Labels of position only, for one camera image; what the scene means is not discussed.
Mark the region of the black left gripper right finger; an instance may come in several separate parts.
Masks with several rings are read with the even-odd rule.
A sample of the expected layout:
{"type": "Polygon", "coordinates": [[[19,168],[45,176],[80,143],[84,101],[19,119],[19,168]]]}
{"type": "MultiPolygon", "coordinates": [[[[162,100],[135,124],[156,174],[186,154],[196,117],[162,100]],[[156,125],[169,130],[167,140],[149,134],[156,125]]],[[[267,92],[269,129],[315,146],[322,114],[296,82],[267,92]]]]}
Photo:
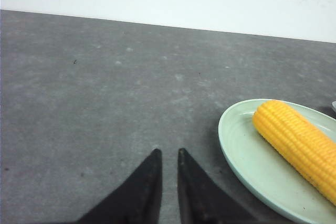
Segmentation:
{"type": "Polygon", "coordinates": [[[185,148],[178,151],[181,223],[255,223],[256,218],[219,188],[185,148]]]}

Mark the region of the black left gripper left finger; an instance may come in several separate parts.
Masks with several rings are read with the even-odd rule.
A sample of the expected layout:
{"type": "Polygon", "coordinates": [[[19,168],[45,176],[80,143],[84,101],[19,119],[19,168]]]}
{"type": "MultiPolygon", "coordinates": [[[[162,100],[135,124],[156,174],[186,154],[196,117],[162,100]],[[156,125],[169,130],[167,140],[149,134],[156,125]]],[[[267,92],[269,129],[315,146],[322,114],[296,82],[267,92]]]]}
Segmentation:
{"type": "Polygon", "coordinates": [[[162,152],[156,148],[116,190],[76,223],[158,223],[162,179],[162,152]]]}

